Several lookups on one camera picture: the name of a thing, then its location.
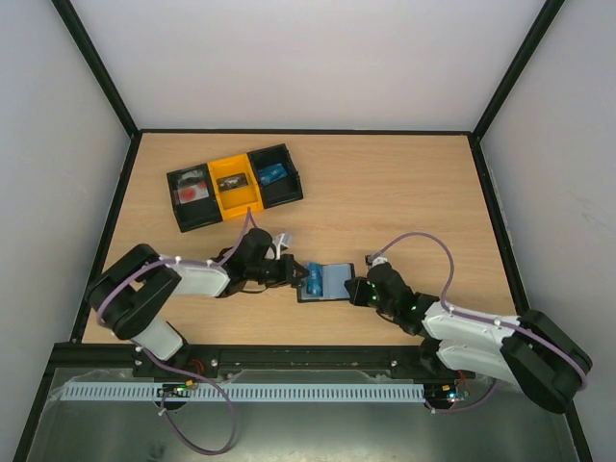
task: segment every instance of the wooden tabletop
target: wooden tabletop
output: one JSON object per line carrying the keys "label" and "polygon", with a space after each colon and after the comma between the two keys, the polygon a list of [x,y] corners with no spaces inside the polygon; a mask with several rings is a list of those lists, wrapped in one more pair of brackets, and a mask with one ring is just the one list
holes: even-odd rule
{"label": "wooden tabletop", "polygon": [[[455,260],[452,303],[514,315],[511,294],[466,137],[408,135],[145,134],[121,207],[107,266],[139,243],[185,258],[206,259],[231,246],[242,218],[180,233],[166,174],[284,142],[304,191],[298,202],[255,215],[272,235],[293,234],[289,253],[304,263],[355,264],[408,231],[441,238]],[[443,250],[410,238],[386,254],[415,291],[437,295],[448,276]],[[178,295],[161,315],[193,344],[418,345],[373,309],[348,302],[297,303],[295,290],[225,299]],[[117,340],[95,323],[84,342]]]}

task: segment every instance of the small object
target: small object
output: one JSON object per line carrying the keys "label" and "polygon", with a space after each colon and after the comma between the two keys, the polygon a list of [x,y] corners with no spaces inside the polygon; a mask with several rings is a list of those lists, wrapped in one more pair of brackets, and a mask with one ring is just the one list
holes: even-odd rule
{"label": "small object", "polygon": [[248,180],[244,173],[238,173],[236,175],[225,176],[218,179],[218,189],[221,193],[225,191],[236,190],[237,188],[243,188],[248,186]]}
{"label": "small object", "polygon": [[308,278],[306,279],[306,292],[309,295],[323,296],[323,266],[310,262],[306,264]]}
{"label": "small object", "polygon": [[197,382],[193,382],[192,380],[187,380],[184,385],[178,385],[173,388],[175,393],[186,392],[187,390],[196,390],[199,384]]}
{"label": "small object", "polygon": [[205,372],[205,365],[198,359],[192,359],[191,361],[189,361],[188,366],[192,366],[196,369],[196,372],[203,375],[203,373]]}
{"label": "small object", "polygon": [[345,283],[355,277],[352,263],[306,265],[308,277],[301,280],[297,288],[297,301],[349,300]]}
{"label": "small object", "polygon": [[199,169],[183,173],[177,180],[176,191],[180,204],[188,204],[210,196],[205,175]]}
{"label": "small object", "polygon": [[259,170],[259,180],[263,186],[267,186],[285,176],[287,176],[287,170],[282,167],[282,164],[274,164]]}

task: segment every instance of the black frame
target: black frame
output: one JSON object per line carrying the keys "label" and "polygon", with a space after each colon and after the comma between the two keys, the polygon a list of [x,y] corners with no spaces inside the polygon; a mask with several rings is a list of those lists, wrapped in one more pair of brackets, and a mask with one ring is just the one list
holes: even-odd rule
{"label": "black frame", "polygon": [[[92,41],[81,22],[77,12],[73,8],[70,0],[51,0],[56,7],[60,17],[62,18],[68,32],[74,38],[79,47],[84,59],[90,66],[90,69],[101,89],[107,96],[112,105],[118,119],[124,126],[126,133],[131,139],[124,167],[120,174],[119,181],[115,190],[114,199],[110,212],[108,214],[103,233],[100,239],[92,268],[90,271],[89,282],[99,275],[103,269],[105,259],[111,244],[112,236],[116,227],[117,217],[121,208],[122,200],[128,187],[133,164],[135,162],[137,152],[139,150],[141,136],[143,133],[229,133],[229,134],[327,134],[327,135],[459,135],[466,136],[469,141],[475,168],[483,191],[486,207],[492,221],[494,234],[497,245],[499,247],[500,256],[504,266],[505,274],[509,284],[509,289],[518,314],[523,314],[528,310],[528,301],[518,267],[516,265],[515,256],[511,248],[511,243],[506,231],[504,220],[502,218],[501,209],[497,201],[494,185],[490,178],[490,172],[486,166],[485,157],[481,150],[481,140],[485,136],[491,123],[494,121],[501,106],[507,96],[515,86],[518,78],[522,74],[526,64],[532,57],[535,49],[541,42],[541,39],[548,31],[558,11],[564,4],[565,0],[547,0],[532,27],[528,31],[525,40],[523,41],[518,53],[513,59],[511,65],[504,74],[496,92],[492,96],[486,110],[484,111],[479,123],[473,132],[467,131],[412,131],[412,130],[276,130],[276,129],[139,129],[131,117],[126,105],[124,104],[117,88],[105,68],[100,56],[96,52]],[[133,368],[134,350],[130,346],[124,345],[86,345],[82,344],[82,338],[86,330],[90,308],[82,301],[79,311],[71,332],[70,341],[64,344],[55,344],[47,368],[38,387],[38,392],[33,402],[33,406],[26,422],[24,431],[19,441],[17,452],[15,453],[14,462],[25,461],[28,456],[28,451],[32,445],[34,435],[39,422],[40,413],[42,412],[46,401],[49,387],[54,372],[57,368]],[[358,369],[365,370],[370,364],[371,367],[379,367],[380,369],[390,369],[395,374],[397,373],[393,367],[393,361],[404,362],[404,358],[415,357],[418,348],[416,346],[196,346],[210,351],[217,358],[223,358],[222,355],[231,355],[233,358],[245,358],[246,361],[263,363],[266,367],[271,364],[281,364],[280,361],[291,362],[297,359],[315,358],[315,364],[329,364],[343,369]],[[282,350],[288,350],[284,353],[284,357],[280,359]],[[582,462],[591,462],[592,455],[586,442],[584,433],[579,422],[578,414],[575,406],[572,404],[566,412],[567,422],[569,424],[574,444],[577,449],[577,456]]]}

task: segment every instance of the purple cable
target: purple cable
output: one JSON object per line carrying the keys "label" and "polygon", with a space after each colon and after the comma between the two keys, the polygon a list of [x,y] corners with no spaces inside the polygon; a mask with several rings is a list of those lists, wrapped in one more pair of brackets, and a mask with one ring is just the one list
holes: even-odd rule
{"label": "purple cable", "polygon": [[[248,228],[248,223],[249,222],[251,222],[252,225],[255,228],[258,227],[257,223],[254,220],[254,217],[252,216],[252,213],[250,212],[250,207],[248,207],[248,211],[246,213],[246,218],[244,220],[244,226],[242,227],[242,231],[240,232],[240,236],[239,236],[238,240],[235,242],[235,245],[233,247],[231,247],[227,253],[225,253],[224,257],[219,262],[214,262],[214,263],[212,263],[210,265],[207,262],[202,262],[202,261],[199,261],[199,260],[180,260],[179,263],[181,264],[182,262],[184,262],[186,264],[197,265],[197,266],[204,266],[204,267],[208,267],[208,266],[219,267],[219,266],[223,265],[227,260],[229,260],[229,258],[231,258],[231,255],[233,255],[233,253],[240,246],[240,242],[242,241],[242,238],[244,237],[244,234],[246,233],[246,230]],[[103,321],[103,315],[105,314],[105,310],[107,310],[107,308],[109,307],[109,304],[112,302],[112,300],[120,292],[122,292],[126,287],[128,287],[133,281],[136,281],[140,276],[142,276],[143,274],[146,274],[148,271],[154,270],[155,268],[161,267],[163,265],[177,265],[177,264],[178,264],[178,262],[176,261],[176,259],[174,259],[174,258],[166,258],[166,259],[158,260],[156,262],[153,262],[153,263],[150,263],[148,265],[145,265],[144,267],[142,267],[142,268],[138,269],[137,271],[135,271],[133,274],[128,276],[125,280],[120,282],[117,285],[117,287],[115,287],[115,289],[113,289],[109,293],[109,295],[107,295],[107,297],[103,300],[103,302],[98,307],[98,311],[96,312],[96,321],[100,325],[105,326],[105,322]],[[220,386],[215,381],[210,380],[209,378],[206,378],[206,377],[204,377],[202,375],[198,375],[196,373],[192,373],[192,372],[188,372],[188,371],[182,371],[181,369],[176,369],[176,368],[173,368],[171,366],[168,366],[165,363],[163,363],[162,361],[160,361],[151,351],[147,350],[146,348],[143,349],[143,352],[159,368],[164,369],[164,370],[169,371],[169,372],[179,373],[181,375],[185,375],[185,376],[188,376],[188,377],[195,378],[196,380],[199,380],[201,382],[205,382],[205,383],[211,385],[212,387],[214,387],[214,388],[216,388],[218,390],[218,392],[222,395],[224,400],[227,402],[227,405],[229,406],[229,410],[231,411],[231,419],[233,421],[233,427],[231,429],[231,436],[229,437],[229,441],[227,441],[226,445],[224,445],[221,449],[209,450],[209,449],[200,448],[199,446],[197,446],[197,445],[193,444],[191,441],[189,441],[189,439],[186,436],[184,436],[184,434],[180,431],[180,429],[177,427],[175,422],[171,419],[170,415],[167,414],[167,412],[165,413],[165,417],[167,418],[167,421],[171,425],[171,428],[172,428],[173,432],[177,435],[177,437],[180,439],[180,441],[182,441],[182,443],[184,443],[184,445],[186,445],[189,449],[192,449],[193,451],[195,451],[195,452],[197,452],[199,454],[202,454],[202,455],[219,455],[219,454],[223,454],[223,453],[229,451],[231,449],[231,446],[233,445],[233,441],[235,440],[235,437],[236,437],[236,434],[237,434],[237,431],[238,431],[238,418],[237,418],[237,415],[236,415],[235,408],[233,407],[233,403],[231,402],[231,399],[226,394],[226,392],[224,390],[222,390],[222,388],[220,388]],[[161,399],[161,407],[162,408],[165,407],[165,399],[166,398],[167,398],[167,394],[163,395],[163,397]]]}
{"label": "purple cable", "polygon": [[[248,207],[248,212],[246,213],[246,219],[244,220],[244,226],[242,226],[242,231],[240,231],[240,237],[236,240],[235,245],[233,245],[233,247],[231,247],[229,249],[229,251],[224,254],[224,257],[219,262],[213,262],[211,265],[209,265],[207,262],[201,262],[199,260],[180,260],[180,264],[182,262],[184,262],[184,263],[189,264],[189,265],[196,265],[196,266],[203,266],[203,267],[208,267],[208,266],[219,267],[219,266],[223,265],[224,263],[226,263],[227,260],[229,260],[229,258],[231,258],[231,255],[233,255],[233,253],[240,246],[240,242],[242,241],[242,238],[244,237],[244,234],[246,233],[246,229],[248,227],[248,223],[249,222],[252,222],[252,225],[255,228],[258,227],[257,223],[255,222],[254,218],[252,217],[252,214],[250,212],[250,207]],[[174,258],[167,258],[167,259],[164,259],[164,260],[158,260],[158,261],[156,261],[154,263],[150,263],[150,264],[145,265],[144,267],[138,269],[133,274],[128,276],[125,280],[120,282],[117,285],[117,287],[115,287],[115,289],[113,289],[109,293],[109,295],[107,295],[107,297],[103,300],[103,302],[98,307],[98,311],[96,312],[96,321],[98,322],[98,324],[99,325],[105,325],[105,322],[103,321],[103,315],[105,314],[105,310],[107,310],[107,308],[109,307],[109,304],[112,302],[112,300],[114,298],[116,298],[116,296],[120,292],[122,292],[126,287],[128,287],[132,282],[136,281],[139,277],[141,277],[142,275],[146,274],[150,270],[154,270],[155,268],[161,267],[162,265],[175,265],[176,263],[177,262],[175,261]]]}
{"label": "purple cable", "polygon": [[478,402],[474,402],[473,404],[466,406],[466,407],[461,407],[459,409],[435,409],[429,402],[425,402],[425,407],[427,407],[430,411],[434,411],[434,413],[436,414],[455,414],[457,412],[466,412],[466,411],[470,411],[472,409],[476,409],[477,407],[479,407],[481,404],[485,404],[486,401],[488,399],[490,399],[492,397],[492,395],[494,394],[494,392],[497,391],[497,388],[499,388],[499,382],[497,380],[495,380],[492,383],[492,386],[490,387],[490,390],[488,390],[488,393],[485,394],[485,396],[480,399]]}
{"label": "purple cable", "polygon": [[[222,390],[220,385],[218,385],[214,380],[211,380],[202,375],[199,375],[198,373],[182,371],[181,369],[176,369],[176,368],[173,368],[172,366],[168,366],[167,364],[160,361],[156,356],[154,356],[154,354],[151,351],[145,348],[143,349],[143,352],[148,358],[150,358],[150,361],[152,361],[152,363],[154,363],[159,368],[164,369],[165,371],[179,373],[181,375],[185,375],[186,377],[192,377],[198,380],[199,382],[207,383],[208,385],[211,385],[212,387],[214,387],[220,393],[220,395],[226,401],[227,406],[229,407],[229,412],[231,413],[231,422],[232,422],[231,435],[229,436],[229,440],[220,449],[216,449],[216,450],[204,449],[204,448],[201,448],[195,445],[186,436],[184,436],[184,433],[182,433],[182,431],[178,428],[175,422],[171,419],[171,416],[169,415],[167,410],[164,412],[163,416],[167,419],[167,421],[171,425],[171,429],[173,430],[173,433],[177,435],[177,437],[180,439],[182,443],[184,443],[184,445],[186,445],[189,449],[192,449],[194,452],[197,452],[201,455],[220,455],[220,454],[224,454],[228,452],[233,446],[236,434],[238,432],[238,416],[237,416],[235,407],[233,406],[233,402],[231,402],[231,398],[229,397],[229,395],[227,395],[227,393],[224,390]],[[165,409],[165,400],[168,398],[168,395],[169,393],[165,393],[163,397],[161,398],[161,409]]]}
{"label": "purple cable", "polygon": [[[445,250],[445,253],[447,254],[447,258],[449,260],[449,277],[447,278],[447,282],[445,283],[445,286],[443,287],[443,290],[441,291],[441,297],[440,297],[441,298],[441,306],[443,307],[443,309],[445,311],[447,311],[449,314],[453,314],[455,316],[458,316],[460,318],[464,318],[466,320],[479,321],[479,322],[483,322],[483,323],[486,323],[486,324],[494,325],[494,322],[492,320],[489,320],[489,319],[484,318],[482,316],[473,315],[471,313],[461,313],[460,311],[457,311],[457,310],[452,310],[452,311],[450,310],[450,307],[447,305],[447,292],[449,290],[449,286],[451,285],[451,281],[453,281],[453,273],[455,271],[455,266],[453,265],[453,256],[451,255],[451,251],[448,249],[448,247],[445,245],[445,243],[443,241],[441,241],[439,238],[437,238],[436,236],[434,236],[432,234],[429,234],[429,233],[424,233],[424,232],[421,232],[421,231],[414,231],[414,232],[402,234],[401,236],[398,236],[393,241],[391,241],[390,243],[385,245],[378,252],[376,252],[373,255],[371,255],[370,259],[374,260],[376,257],[380,257],[392,245],[397,244],[398,242],[402,241],[403,239],[409,238],[409,237],[412,237],[412,236],[422,236],[424,238],[428,238],[428,239],[434,241],[441,248],[443,248],[443,250]],[[552,351],[553,353],[555,353],[557,356],[562,358],[567,364],[569,364],[569,366],[571,366],[574,369],[574,371],[576,371],[576,373],[579,375],[579,378],[581,379],[581,386],[579,388],[581,390],[584,390],[588,386],[588,377],[586,376],[586,373],[584,372],[584,370],[579,366],[578,363],[576,363],[573,359],[571,359],[571,357],[569,357],[560,348],[552,345],[550,342],[548,342],[547,340],[545,340],[542,337],[538,336],[537,334],[535,334],[531,330],[524,329],[523,327],[520,327],[519,325],[513,324],[511,322],[501,322],[500,325],[503,326],[503,327],[507,327],[507,328],[513,329],[516,332],[519,332],[519,333],[529,337],[530,340],[533,340],[534,342],[537,342],[538,344],[542,345],[543,347],[545,347],[545,348],[549,349],[550,351]]]}
{"label": "purple cable", "polygon": [[249,222],[252,222],[252,226],[254,226],[255,228],[259,227],[259,226],[257,226],[257,223],[255,222],[254,218],[252,217],[252,212],[250,211],[250,207],[248,207],[248,211],[246,212],[246,219],[244,220],[244,226],[242,226],[242,231],[240,231],[240,237],[236,240],[235,245],[233,245],[233,247],[231,247],[229,249],[229,251],[224,254],[224,257],[222,257],[222,260],[220,260],[219,262],[214,262],[212,264],[213,267],[220,267],[220,266],[224,265],[227,262],[227,260],[229,260],[231,258],[231,255],[233,255],[233,253],[240,246],[240,242],[242,241],[242,238],[244,237],[244,234],[246,234],[246,232],[248,231],[248,223]]}
{"label": "purple cable", "polygon": [[107,295],[107,297],[103,300],[103,302],[98,307],[98,311],[96,311],[96,322],[98,322],[99,325],[103,325],[103,326],[105,325],[105,322],[103,321],[103,315],[105,314],[105,310],[107,310],[107,307],[112,302],[112,300],[114,298],[116,298],[116,296],[120,292],[122,292],[124,289],[126,289],[126,287],[131,282],[137,280],[140,276],[142,276],[143,274],[146,274],[150,270],[154,270],[155,268],[161,267],[162,265],[174,264],[174,263],[175,263],[175,260],[171,259],[171,258],[168,258],[168,259],[165,259],[165,260],[158,260],[158,261],[156,261],[154,263],[150,263],[148,265],[145,265],[144,267],[141,267],[140,269],[135,271],[133,274],[128,276],[125,280],[120,282],[117,285],[117,287],[115,287],[115,289],[113,289],[109,293],[109,295]]}

